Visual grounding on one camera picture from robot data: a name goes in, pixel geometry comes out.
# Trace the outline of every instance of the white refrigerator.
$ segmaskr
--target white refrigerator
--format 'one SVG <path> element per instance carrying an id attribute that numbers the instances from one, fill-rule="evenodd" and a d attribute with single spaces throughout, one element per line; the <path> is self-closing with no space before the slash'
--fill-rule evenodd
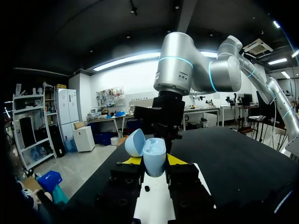
<path id="1" fill-rule="evenodd" d="M 66 152 L 77 152 L 73 130 L 79 122 L 76 90 L 57 89 L 56 108 Z"/>

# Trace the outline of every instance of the air conditioner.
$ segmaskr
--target air conditioner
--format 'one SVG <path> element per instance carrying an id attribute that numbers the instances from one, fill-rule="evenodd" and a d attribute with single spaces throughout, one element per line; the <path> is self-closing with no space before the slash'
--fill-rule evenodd
<path id="1" fill-rule="evenodd" d="M 273 51 L 273 49 L 266 44 L 264 41 L 262 41 L 260 38 L 256 39 L 252 43 L 248 44 L 247 46 L 243 47 L 244 52 L 249 52 L 254 55 L 261 54 L 267 50 Z"/>

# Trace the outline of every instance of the yellow pad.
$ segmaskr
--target yellow pad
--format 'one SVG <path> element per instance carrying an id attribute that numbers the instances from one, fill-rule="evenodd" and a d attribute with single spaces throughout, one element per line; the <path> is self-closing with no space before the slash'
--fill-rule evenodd
<path id="1" fill-rule="evenodd" d="M 186 162 L 184 162 L 184 161 L 182 161 L 182 160 L 178 159 L 177 157 L 174 157 L 173 155 L 170 155 L 170 154 L 167 154 L 167 158 L 168 158 L 168 161 L 169 161 L 170 165 L 188 164 L 188 163 L 186 163 Z M 141 157 L 131 157 L 127 161 L 122 162 L 122 164 L 131 164 L 131 163 L 133 163 L 135 165 L 140 165 Z"/>
<path id="2" fill-rule="evenodd" d="M 176 165 L 176 164 L 180 164 L 180 165 L 183 165 L 183 164 L 188 164 L 182 160 L 179 160 L 177 157 L 174 157 L 173 155 L 170 155 L 170 154 L 167 154 L 167 158 L 168 158 L 168 162 L 169 162 L 169 165 Z"/>
<path id="3" fill-rule="evenodd" d="M 131 157 L 127 161 L 122 162 L 122 164 L 135 164 L 135 165 L 140 165 L 141 163 L 141 157 Z"/>

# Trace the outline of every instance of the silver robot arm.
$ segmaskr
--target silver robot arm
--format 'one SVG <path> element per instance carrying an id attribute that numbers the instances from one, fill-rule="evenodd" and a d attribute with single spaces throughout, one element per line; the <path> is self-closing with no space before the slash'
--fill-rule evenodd
<path id="1" fill-rule="evenodd" d="M 168 34 L 163 42 L 154 82 L 157 91 L 188 95 L 190 88 L 200 94 L 235 92 L 241 88 L 241 70 L 259 91 L 265 103 L 276 100 L 278 111 L 288 131 L 286 150 L 299 156 L 299 120 L 275 79 L 266 83 L 254 65 L 241 56 L 242 43 L 229 36 L 219 47 L 217 59 L 202 55 L 187 34 Z"/>

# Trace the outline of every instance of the computer monitor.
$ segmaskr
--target computer monitor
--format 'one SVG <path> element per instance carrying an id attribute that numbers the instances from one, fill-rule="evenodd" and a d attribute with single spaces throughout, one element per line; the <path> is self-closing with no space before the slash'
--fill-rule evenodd
<path id="1" fill-rule="evenodd" d="M 244 93 L 244 97 L 242 97 L 242 105 L 250 106 L 250 103 L 252 103 L 252 95 Z"/>
<path id="2" fill-rule="evenodd" d="M 252 94 L 244 93 L 244 98 L 246 98 L 246 101 L 249 101 L 249 103 L 252 103 Z"/>
<path id="3" fill-rule="evenodd" d="M 261 95 L 256 91 L 257 94 L 257 100 L 259 104 L 259 110 L 261 115 L 265 116 L 268 119 L 274 118 L 275 116 L 275 105 L 272 103 L 271 105 L 266 104 L 263 99 L 261 98 Z M 276 108 L 276 121 L 283 124 L 284 121 L 282 120 L 282 117 L 280 116 L 278 109 Z"/>

